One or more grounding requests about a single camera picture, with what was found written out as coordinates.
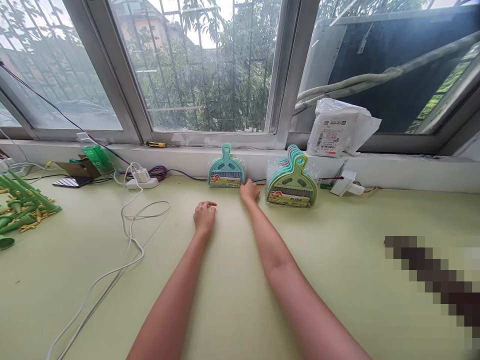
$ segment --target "hand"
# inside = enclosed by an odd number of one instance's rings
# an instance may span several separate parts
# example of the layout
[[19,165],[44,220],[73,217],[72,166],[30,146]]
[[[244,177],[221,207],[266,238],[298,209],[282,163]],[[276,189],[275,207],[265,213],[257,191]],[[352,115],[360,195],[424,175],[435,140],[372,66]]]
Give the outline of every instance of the hand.
[[260,189],[252,179],[248,179],[245,184],[240,185],[240,196],[244,203],[255,202],[259,197]]
[[217,206],[217,204],[211,201],[203,201],[195,208],[193,220],[195,221],[195,230],[198,234],[209,236],[214,228],[217,208],[209,208],[210,206]]

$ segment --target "pixelated area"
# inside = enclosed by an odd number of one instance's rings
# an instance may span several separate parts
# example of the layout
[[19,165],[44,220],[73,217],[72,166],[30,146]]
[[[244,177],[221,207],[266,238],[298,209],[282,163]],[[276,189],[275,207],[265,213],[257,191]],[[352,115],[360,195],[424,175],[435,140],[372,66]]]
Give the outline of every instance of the pixelated area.
[[400,260],[411,281],[424,283],[433,302],[445,305],[458,326],[471,328],[472,338],[480,339],[480,292],[473,291],[479,284],[465,281],[463,270],[449,269],[448,260],[425,247],[422,236],[385,236],[384,243],[386,258]]

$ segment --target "green plastic bottle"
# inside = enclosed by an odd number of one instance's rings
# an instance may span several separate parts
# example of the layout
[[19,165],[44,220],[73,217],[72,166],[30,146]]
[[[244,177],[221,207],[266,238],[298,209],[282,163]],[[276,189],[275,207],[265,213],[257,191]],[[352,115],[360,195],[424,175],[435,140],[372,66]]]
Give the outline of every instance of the green plastic bottle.
[[76,135],[80,140],[83,153],[90,159],[98,172],[102,176],[112,175],[115,171],[114,166],[102,147],[94,142],[86,132],[78,132]]

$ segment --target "white package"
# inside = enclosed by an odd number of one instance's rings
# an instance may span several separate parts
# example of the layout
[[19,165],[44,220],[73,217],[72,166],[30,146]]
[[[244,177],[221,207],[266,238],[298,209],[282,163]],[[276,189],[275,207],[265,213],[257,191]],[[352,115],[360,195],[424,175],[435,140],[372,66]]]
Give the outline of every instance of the white package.
[[334,158],[339,158],[342,152],[358,155],[356,151],[379,129],[381,121],[364,107],[331,98],[320,99],[306,152]]

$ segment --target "glass pane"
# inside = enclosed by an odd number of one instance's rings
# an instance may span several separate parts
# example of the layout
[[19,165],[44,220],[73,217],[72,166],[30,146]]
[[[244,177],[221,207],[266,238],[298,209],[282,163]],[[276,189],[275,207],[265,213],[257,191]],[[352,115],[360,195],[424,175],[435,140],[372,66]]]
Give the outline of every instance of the glass pane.
[[0,127],[19,127],[21,126],[12,116],[3,104],[0,103]]
[[[382,119],[379,133],[433,133],[480,71],[479,8],[475,1],[321,0],[292,130],[309,132],[325,97],[366,108]],[[375,76],[382,73],[388,79]],[[372,76],[357,78],[365,74]]]
[[154,131],[265,130],[280,0],[110,1]]
[[[6,67],[89,130],[121,130],[97,73],[61,0],[0,0],[0,58]],[[32,125],[76,129],[55,109],[1,76],[32,108]]]

